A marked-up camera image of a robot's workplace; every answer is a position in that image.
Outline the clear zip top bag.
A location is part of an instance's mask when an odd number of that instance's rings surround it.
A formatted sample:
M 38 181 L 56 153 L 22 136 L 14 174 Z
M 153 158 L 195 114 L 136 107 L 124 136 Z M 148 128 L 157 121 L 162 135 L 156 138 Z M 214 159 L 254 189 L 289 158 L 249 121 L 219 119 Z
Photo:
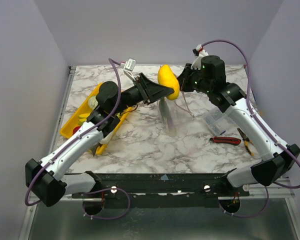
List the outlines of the clear zip top bag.
M 176 132 L 170 132 L 169 129 L 164 124 L 161 114 L 160 114 L 160 111 L 159 111 L 159 101 L 160 100 L 156 103 L 159 119 L 160 119 L 161 123 L 163 124 L 163 128 L 164 128 L 165 132 L 169 136 L 171 136 L 171 137 L 178 136 L 181 133 L 182 129 L 187 124 L 189 124 L 195 118 L 195 116 L 189 110 L 184 97 L 179 96 L 176 100 L 168 100 L 165 97 L 164 100 L 166 101 L 166 103 L 169 107 L 170 114 L 172 116 L 172 120 L 173 120 L 173 123 L 176 128 Z

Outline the green toy scallion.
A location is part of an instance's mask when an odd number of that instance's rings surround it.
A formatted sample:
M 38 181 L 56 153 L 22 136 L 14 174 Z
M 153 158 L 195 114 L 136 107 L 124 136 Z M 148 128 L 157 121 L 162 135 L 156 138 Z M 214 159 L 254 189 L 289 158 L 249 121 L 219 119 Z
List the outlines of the green toy scallion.
M 163 123 L 166 125 L 166 127 L 168 128 L 167 120 L 166 120 L 166 110 L 167 110 L 167 108 L 169 108 L 169 107 L 168 107 L 167 102 L 165 101 L 164 98 L 161 99 L 161 100 L 158 102 L 158 107 L 159 107 L 159 112 L 160 112 L 162 121 L 163 121 Z

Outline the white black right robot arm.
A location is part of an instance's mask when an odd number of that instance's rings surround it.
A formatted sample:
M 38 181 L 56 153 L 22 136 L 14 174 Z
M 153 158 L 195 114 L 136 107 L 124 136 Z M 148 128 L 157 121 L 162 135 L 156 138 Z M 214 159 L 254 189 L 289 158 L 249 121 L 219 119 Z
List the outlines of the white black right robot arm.
M 246 93 L 237 84 L 227 82 L 222 59 L 208 55 L 202 57 L 196 67 L 187 63 L 177 80 L 183 92 L 207 94 L 209 101 L 247 135 L 260 155 L 260 162 L 226 174 L 226 180 L 220 183 L 220 191 L 224 195 L 233 195 L 243 185 L 269 186 L 292 168 L 300 148 L 296 144 L 287 144 L 277 136 L 248 106 Z

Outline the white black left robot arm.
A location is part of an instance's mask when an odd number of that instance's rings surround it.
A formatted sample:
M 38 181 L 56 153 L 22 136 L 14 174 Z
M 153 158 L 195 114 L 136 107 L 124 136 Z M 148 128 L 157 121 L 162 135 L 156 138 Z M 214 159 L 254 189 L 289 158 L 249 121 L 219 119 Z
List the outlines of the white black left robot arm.
M 31 159 L 25 165 L 26 186 L 47 207 L 56 204 L 63 196 L 86 193 L 94 198 L 100 194 L 101 184 L 91 171 L 66 176 L 66 172 L 85 151 L 110 135 L 120 123 L 117 116 L 140 102 L 147 104 L 169 95 L 179 94 L 176 76 L 159 75 L 158 82 L 149 80 L 143 73 L 134 85 L 122 91 L 120 83 L 103 82 L 96 95 L 97 107 L 88 115 L 82 126 L 61 147 L 40 161 Z

